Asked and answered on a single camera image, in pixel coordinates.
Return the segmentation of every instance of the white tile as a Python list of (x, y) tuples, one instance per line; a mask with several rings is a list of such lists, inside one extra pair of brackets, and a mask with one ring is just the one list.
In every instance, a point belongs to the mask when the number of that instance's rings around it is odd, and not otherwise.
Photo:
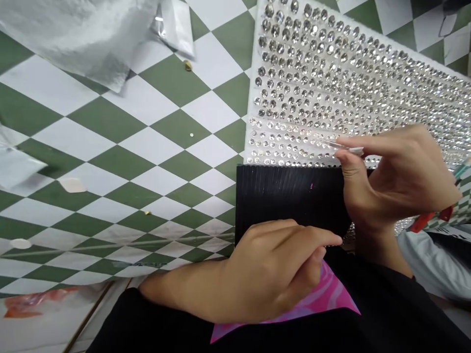
[(414, 19), (417, 51), (422, 51), (441, 40), (438, 34), (442, 21), (443, 7), (441, 5)]
[(154, 216), (166, 220), (171, 220), (189, 209), (190, 207), (166, 197), (160, 198), (145, 207), (145, 210), (151, 211)]
[(0, 276), (4, 277), (23, 277), (39, 267), (41, 265), (26, 261), (0, 258)]
[(342, 14), (348, 12), (355, 7), (361, 5), (362, 3), (367, 2), (367, 0), (337, 0), (337, 5)]
[(128, 137), (119, 145), (154, 164), (160, 164), (183, 151), (183, 148), (150, 127)]
[(208, 136), (186, 150), (213, 168), (237, 154), (214, 135)]
[(146, 40), (139, 43), (136, 47), (131, 63), (131, 70), (136, 74), (140, 74), (172, 54), (172, 51), (164, 43), (155, 40)]
[(47, 262), (46, 265), (82, 271), (100, 260), (101, 258), (96, 256), (81, 254), (78, 252), (65, 252)]
[(72, 213), (72, 211), (44, 202), (22, 199), (0, 212), (0, 216), (51, 227)]
[(197, 211), (207, 214), (208, 216), (217, 217), (220, 214), (229, 211), (233, 207), (234, 206), (232, 206), (230, 203), (213, 196), (193, 208)]
[(89, 285), (101, 283), (111, 278), (111, 275), (100, 274), (90, 271), (80, 271), (75, 275), (63, 280), (61, 283), (70, 285)]
[(188, 234), (191, 231), (192, 229), (189, 227), (182, 226), (172, 221), (168, 221), (162, 224), (161, 226), (158, 226), (154, 230), (150, 231), (149, 233), (162, 238), (175, 240), (183, 237), (185, 234)]
[(242, 0), (188, 0), (187, 3), (209, 30), (247, 11)]
[(459, 29), (458, 31), (445, 37), (445, 65), (451, 64), (459, 58), (468, 55), (470, 52), (471, 25)]
[(6, 191), (15, 195), (28, 197), (29, 195), (35, 193), (39, 189), (42, 189), (46, 185), (49, 185), (53, 181), (54, 179), (48, 176), (44, 176), (44, 175), (36, 173), (30, 176), (25, 181), (23, 181), (21, 184), (18, 184), (15, 187), (8, 189)]
[(87, 191), (104, 196), (126, 184), (128, 181), (113, 173), (107, 172), (92, 164), (83, 163), (60, 179), (77, 178), (87, 188)]
[(375, 0), (383, 34), (389, 34), (414, 18), (411, 0)]
[(139, 239), (144, 234), (145, 232), (137, 229), (113, 224), (107, 229), (102, 230), (100, 233), (94, 235), (93, 238), (108, 241), (118, 245), (126, 245), (136, 239)]
[(190, 263), (191, 263), (190, 261), (186, 261), (186, 260), (178, 258), (178, 259), (170, 261), (168, 264), (162, 266), (160, 269), (171, 271), (181, 266), (188, 265)]
[(178, 110), (171, 100), (139, 76), (130, 78), (120, 94), (109, 91), (103, 97), (146, 125)]
[(212, 133), (239, 119), (239, 116), (213, 91), (188, 103), (182, 110)]
[(177, 243), (173, 241), (170, 244), (165, 245), (163, 248), (160, 248), (156, 252), (162, 255), (180, 257), (182, 255), (185, 255), (187, 252), (189, 252), (192, 249), (193, 247), (190, 245)]
[(26, 141), (29, 137), (22, 134), (21, 132), (10, 129), (9, 127), (0, 125), (0, 142), (10, 145), (17, 146), (20, 143)]
[[(177, 55), (180, 60), (187, 58)], [(242, 69), (211, 32), (195, 42), (195, 60), (192, 71), (214, 89), (242, 73)]]
[(35, 134), (33, 139), (83, 161), (88, 161), (115, 145), (69, 118), (62, 118), (49, 125)]
[(200, 249), (209, 251), (209, 252), (218, 252), (222, 249), (224, 249), (226, 246), (230, 245), (231, 243), (219, 239), (219, 238), (212, 238), (208, 240), (207, 242), (201, 244), (198, 246)]
[(134, 207), (107, 198), (99, 198), (84, 208), (81, 208), (78, 213), (111, 223), (118, 223), (120, 220), (130, 216), (136, 211), (137, 209)]
[(232, 228), (232, 225), (229, 225), (223, 221), (213, 218), (212, 220), (207, 221), (203, 225), (196, 228), (196, 230), (208, 235), (219, 235), (230, 228)]
[(122, 248), (119, 248), (115, 252), (112, 252), (110, 255), (106, 256), (106, 258), (109, 260), (122, 261), (134, 264), (142, 260), (143, 258), (149, 256), (150, 254), (152, 253), (149, 251), (123, 246)]
[(157, 268), (150, 266), (128, 266), (120, 272), (116, 273), (116, 277), (123, 278), (132, 278), (137, 276), (146, 276), (150, 275), (152, 272), (155, 272)]
[(87, 239), (88, 237), (81, 234), (70, 233), (55, 228), (47, 228), (29, 238), (29, 241), (34, 245), (68, 251)]
[(46, 292), (55, 286), (57, 286), (57, 282), (19, 278), (0, 289), (0, 291), (7, 294), (31, 294)]
[(63, 116), (98, 97), (98, 93), (37, 55), (5, 72), (0, 82)]
[(131, 180), (134, 184), (145, 187), (161, 195), (167, 195), (186, 184), (186, 181), (161, 167), (153, 167)]
[(236, 182), (216, 169), (211, 169), (193, 179), (190, 183), (209, 192), (211, 195), (216, 195)]

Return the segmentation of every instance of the plastic bag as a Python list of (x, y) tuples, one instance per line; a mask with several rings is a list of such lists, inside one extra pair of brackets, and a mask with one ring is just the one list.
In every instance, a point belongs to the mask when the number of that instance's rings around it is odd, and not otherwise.
[(3, 317), (28, 318), (57, 312), (66, 308), (81, 307), (94, 303), (102, 288), (102, 284), (70, 287), (6, 298), (4, 305), (7, 308), (7, 312)]

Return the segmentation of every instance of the green tile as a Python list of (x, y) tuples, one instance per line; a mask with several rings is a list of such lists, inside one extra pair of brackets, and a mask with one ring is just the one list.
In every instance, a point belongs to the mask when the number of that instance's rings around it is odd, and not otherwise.
[(443, 39), (422, 50), (420, 53), (432, 60), (435, 60), (436, 62), (439, 62), (440, 64), (445, 63), (445, 50)]
[(53, 179), (61, 177), (83, 164), (80, 159), (33, 139), (28, 139), (17, 147), (31, 157), (46, 163), (48, 166), (41, 169), (39, 174)]
[(204, 244), (211, 238), (204, 233), (201, 233), (200, 231), (197, 230), (192, 230), (190, 233), (185, 234), (183, 237), (178, 238), (177, 242), (185, 244), (185, 245), (190, 245), (193, 247), (200, 246), (201, 244)]
[(29, 239), (45, 229), (46, 227), (38, 226), (33, 223), (0, 216), (0, 238), (3, 239)]
[(142, 186), (128, 182), (105, 195), (106, 198), (141, 209), (162, 196)]
[(24, 250), (11, 249), (4, 253), (2, 257), (44, 265), (45, 263), (61, 255), (62, 253), (63, 251), (61, 250), (46, 248), (39, 245), (33, 245), (31, 248)]
[(198, 17), (197, 14), (190, 8), (191, 31), (193, 32), (193, 41), (203, 37), (209, 33), (208, 27)]
[(236, 225), (236, 208), (231, 208), (229, 211), (224, 212), (222, 215), (217, 216), (216, 218), (220, 221), (226, 222), (232, 226)]
[(92, 194), (88, 191), (80, 193), (69, 193), (65, 191), (58, 181), (53, 181), (49, 185), (30, 195), (29, 198), (57, 207), (66, 208), (71, 211), (78, 211), (93, 201), (99, 199), (100, 196)]
[(0, 31), (0, 48), (0, 75), (33, 55), (32, 52), (2, 31)]
[(0, 83), (0, 122), (6, 127), (32, 136), (61, 118), (56, 112)]
[(77, 272), (76, 270), (44, 265), (23, 276), (23, 278), (62, 282)]
[(112, 223), (99, 220), (98, 218), (74, 213), (53, 225), (53, 228), (91, 237), (111, 225)]
[(252, 66), (255, 20), (246, 11), (212, 31), (243, 70)]
[(460, 57), (458, 60), (453, 61), (451, 64), (448, 64), (447, 66), (450, 69), (463, 74), (464, 76), (468, 76), (468, 61), (469, 61), (469, 55), (466, 54)]
[(115, 143), (146, 127), (145, 124), (103, 97), (84, 105), (68, 117)]
[(414, 22), (410, 21), (404, 26), (389, 33), (388, 37), (414, 51), (417, 51), (416, 36), (414, 32)]
[(339, 10), (339, 6), (337, 5), (337, 0), (318, 0), (320, 3), (330, 7), (331, 9), (334, 9), (336, 11)]
[(233, 252), (234, 252), (234, 244), (230, 244), (226, 246), (224, 249), (219, 250), (217, 253), (225, 257), (230, 257)]
[(375, 30), (378, 33), (383, 33), (381, 23), (379, 22), (378, 10), (374, 0), (367, 0), (361, 5), (348, 11), (345, 15), (363, 23), (368, 28)]
[(238, 164), (242, 164), (244, 159), (240, 155), (236, 155), (231, 159), (228, 159), (224, 163), (219, 164), (216, 168), (217, 171), (221, 172), (233, 181), (236, 180), (236, 167)]
[(221, 191), (216, 196), (221, 200), (224, 200), (227, 203), (230, 203), (232, 206), (236, 205), (236, 185), (229, 186), (226, 190)]
[(219, 87), (216, 87), (213, 91), (236, 112), (238, 116), (243, 117), (247, 114), (249, 88), (249, 77), (245, 73), (241, 73)]
[(142, 263), (145, 266), (160, 268), (160, 267), (168, 264), (169, 262), (172, 262), (173, 260), (175, 260), (174, 257), (162, 255), (162, 254), (159, 254), (159, 253), (153, 253), (153, 254), (150, 254), (149, 256), (143, 258), (139, 262)]
[(21, 196), (10, 194), (6, 191), (0, 190), (0, 211), (3, 211), (4, 209), (10, 207), (21, 199)]
[(162, 167), (186, 181), (191, 181), (211, 169), (208, 164), (187, 151), (182, 151), (172, 158), (167, 159), (165, 162), (160, 163), (159, 167)]
[(102, 95), (103, 93), (109, 91), (107, 87), (99, 84), (98, 82), (92, 81), (89, 78), (86, 78), (77, 74), (73, 74), (70, 72), (67, 72), (67, 74), (75, 78), (78, 82), (80, 82), (84, 86), (87, 86), (88, 88), (90, 88), (92, 91), (95, 91), (99, 95)]
[(247, 6), (248, 9), (257, 5), (257, 0), (242, 0), (242, 1), (244, 2), (245, 6)]
[(125, 219), (120, 220), (118, 224), (140, 231), (150, 232), (165, 222), (166, 220), (163, 218), (152, 214), (146, 215), (142, 211), (137, 211), (130, 216), (127, 216)]
[(417, 18), (441, 3), (442, 0), (411, 0), (412, 17)]
[[(154, 242), (154, 243), (148, 243), (148, 244), (139, 244), (142, 242)], [(149, 252), (155, 252), (161, 248), (163, 248), (165, 245), (169, 244), (171, 240), (161, 238), (159, 236), (153, 235), (153, 234), (144, 234), (140, 238), (137, 238), (134, 240), (129, 246), (133, 248), (138, 248), (141, 250), (149, 251)]]
[(148, 160), (139, 157), (121, 146), (114, 146), (88, 161), (99, 168), (131, 180), (155, 167)]
[(166, 195), (169, 199), (194, 207), (211, 197), (211, 194), (193, 184), (185, 184)]
[(199, 122), (180, 109), (154, 123), (151, 128), (184, 149), (211, 135)]
[(120, 265), (121, 261), (101, 259), (93, 265), (88, 266), (85, 271), (97, 272), (105, 275), (115, 275), (126, 268), (126, 266)]
[(184, 63), (176, 55), (158, 62), (139, 76), (179, 107), (209, 91), (208, 86), (194, 72), (185, 70)]
[(90, 256), (105, 257), (115, 252), (120, 247), (120, 245), (111, 242), (90, 238), (71, 249), (71, 251)]
[(190, 250), (187, 252), (185, 255), (180, 256), (183, 260), (186, 261), (191, 261), (191, 262), (201, 262), (206, 260), (208, 257), (210, 257), (213, 253), (199, 249), (199, 248), (194, 248), (193, 250)]
[(210, 221), (212, 218), (195, 209), (189, 209), (187, 212), (182, 213), (180, 216), (172, 219), (172, 222), (180, 225), (195, 229), (202, 226), (204, 223)]
[(245, 128), (247, 124), (239, 119), (214, 134), (237, 153), (245, 149)]
[(471, 4), (466, 5), (462, 9), (458, 11), (458, 16), (456, 17), (455, 25), (453, 26), (453, 30), (451, 31), (456, 32), (459, 29), (467, 26), (468, 23), (471, 22)]

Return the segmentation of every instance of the rhinestone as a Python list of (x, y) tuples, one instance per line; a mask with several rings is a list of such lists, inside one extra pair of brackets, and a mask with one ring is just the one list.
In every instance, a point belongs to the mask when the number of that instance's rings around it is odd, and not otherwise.
[(327, 31), (325, 29), (321, 29), (320, 32), (319, 32), (319, 39), (324, 40), (325, 37), (326, 37), (326, 33), (327, 33)]
[(329, 27), (335, 26), (335, 16), (334, 15), (329, 17), (329, 21), (327, 22), (327, 24), (329, 25)]
[(268, 4), (265, 8), (265, 15), (269, 18), (272, 18), (274, 13), (275, 13), (275, 10), (273, 10), (273, 5)]
[(298, 13), (298, 10), (299, 10), (299, 2), (298, 0), (293, 0), (291, 2), (291, 11), (292, 13), (296, 14)]
[(278, 35), (280, 34), (280, 26), (279, 25), (273, 25), (273, 27), (271, 28), (271, 34), (275, 38), (278, 37)]
[(261, 48), (265, 48), (266, 47), (266, 37), (265, 36), (260, 36), (259, 38), (259, 46)]
[(276, 22), (278, 22), (279, 24), (282, 24), (284, 19), (285, 19), (285, 15), (284, 15), (283, 11), (278, 10), (276, 12), (276, 16), (275, 16)]
[(322, 10), (321, 13), (320, 13), (320, 19), (325, 21), (327, 19), (327, 10)]
[(333, 42), (334, 39), (335, 39), (334, 31), (330, 31), (329, 34), (327, 34), (327, 42)]

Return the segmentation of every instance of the black sleeve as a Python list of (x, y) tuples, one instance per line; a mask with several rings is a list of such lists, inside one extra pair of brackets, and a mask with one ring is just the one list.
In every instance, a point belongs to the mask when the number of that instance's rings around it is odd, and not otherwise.
[(368, 330), (387, 342), (391, 332), (405, 347), (432, 351), (471, 352), (470, 340), (432, 302), (415, 280), (369, 263), (339, 248), (329, 248), (325, 260), (358, 306)]
[(207, 347), (213, 324), (186, 312), (156, 305), (138, 289), (119, 297), (88, 353), (157, 352), (156, 348), (183, 352)]

